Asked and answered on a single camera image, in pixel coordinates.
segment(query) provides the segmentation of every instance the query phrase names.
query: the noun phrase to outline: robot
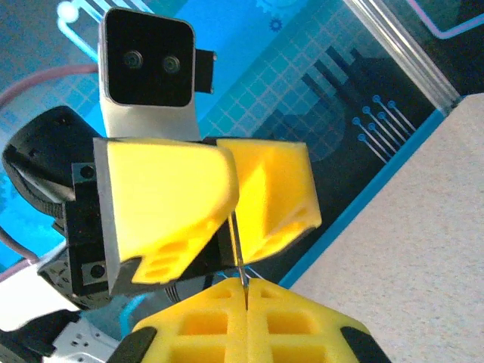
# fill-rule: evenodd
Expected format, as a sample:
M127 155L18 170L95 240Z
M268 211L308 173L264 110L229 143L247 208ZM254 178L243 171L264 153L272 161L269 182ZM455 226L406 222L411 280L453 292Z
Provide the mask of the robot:
M215 56L194 47L189 24L112 8L100 34L107 137L56 107L2 154L15 188L66 238L37 275L81 311L218 271L240 278L143 319L121 342L79 311L39 316L0 331L0 361L388 362L362 323L244 271L321 224L306 145L200 140L194 93L211 92Z

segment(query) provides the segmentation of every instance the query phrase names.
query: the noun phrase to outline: camera lens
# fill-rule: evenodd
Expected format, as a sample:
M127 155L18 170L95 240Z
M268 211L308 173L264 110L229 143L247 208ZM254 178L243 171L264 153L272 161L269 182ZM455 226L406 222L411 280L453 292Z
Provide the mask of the camera lens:
M177 73L180 70L180 61L177 57L169 55L163 59L163 69L170 74Z
M139 51L127 51L123 55L123 61L130 70L139 70L143 65L143 56Z

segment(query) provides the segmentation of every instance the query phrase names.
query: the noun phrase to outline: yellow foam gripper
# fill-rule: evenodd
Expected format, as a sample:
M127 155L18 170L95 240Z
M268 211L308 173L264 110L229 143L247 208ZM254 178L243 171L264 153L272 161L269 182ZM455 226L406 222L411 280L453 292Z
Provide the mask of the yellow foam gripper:
M232 154L163 139L104 139L119 260L141 257L132 282L178 278L238 201Z
M142 363L358 363L340 329L362 323L262 279L245 294L229 278L140 321L157 329Z
M240 188L235 214L245 263L279 253L321 225L306 144L220 138L217 145L235 159Z

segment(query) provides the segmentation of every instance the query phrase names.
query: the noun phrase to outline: black camera face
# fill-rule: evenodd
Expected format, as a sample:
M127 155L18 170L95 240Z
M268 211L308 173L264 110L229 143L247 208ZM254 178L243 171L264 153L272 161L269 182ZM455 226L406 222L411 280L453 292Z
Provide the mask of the black camera face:
M183 107L193 96L194 33L181 21L106 13L107 91L119 104Z

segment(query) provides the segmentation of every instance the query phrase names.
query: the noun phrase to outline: yellow foam block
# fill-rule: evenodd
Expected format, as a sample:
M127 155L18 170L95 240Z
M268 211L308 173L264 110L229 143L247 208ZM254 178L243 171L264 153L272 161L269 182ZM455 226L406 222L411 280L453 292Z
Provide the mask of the yellow foam block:
M217 145L235 158L240 186L235 211L246 263L281 252L321 225L306 144L219 139Z
M340 329L369 334L359 321L261 279L248 303L249 363L358 363Z
M237 173L220 147L162 139L107 142L119 259L133 283L178 278L234 210Z
M143 363L247 363L247 315L240 280L230 278L140 321L155 327Z

